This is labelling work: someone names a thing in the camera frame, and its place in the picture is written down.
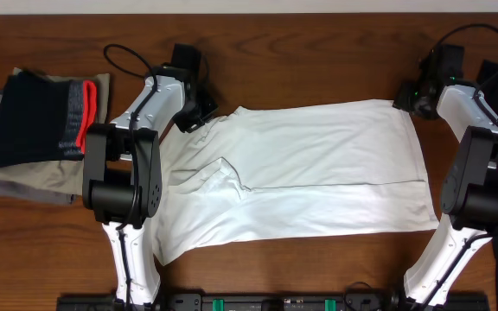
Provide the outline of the white t-shirt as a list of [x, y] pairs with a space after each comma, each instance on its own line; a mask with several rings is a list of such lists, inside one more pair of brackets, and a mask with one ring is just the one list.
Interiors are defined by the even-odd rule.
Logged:
[[435, 229], [410, 116], [386, 100], [217, 117], [161, 145], [153, 251], [280, 238]]

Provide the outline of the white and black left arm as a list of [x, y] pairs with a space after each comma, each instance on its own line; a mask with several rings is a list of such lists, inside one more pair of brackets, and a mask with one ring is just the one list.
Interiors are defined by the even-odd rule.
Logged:
[[198, 67], [164, 63], [143, 79], [128, 109], [108, 124], [92, 125], [86, 136], [82, 199], [112, 248], [118, 277], [113, 310], [151, 310], [159, 291], [150, 221], [163, 196], [162, 136], [171, 125], [197, 130], [216, 109]]

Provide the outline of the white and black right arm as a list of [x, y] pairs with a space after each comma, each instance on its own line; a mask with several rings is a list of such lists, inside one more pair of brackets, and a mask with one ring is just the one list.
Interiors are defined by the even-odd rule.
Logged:
[[442, 118], [459, 142], [440, 194], [439, 225], [390, 303], [393, 310], [441, 310], [469, 260], [498, 235], [498, 115], [477, 84], [455, 77], [395, 105]]

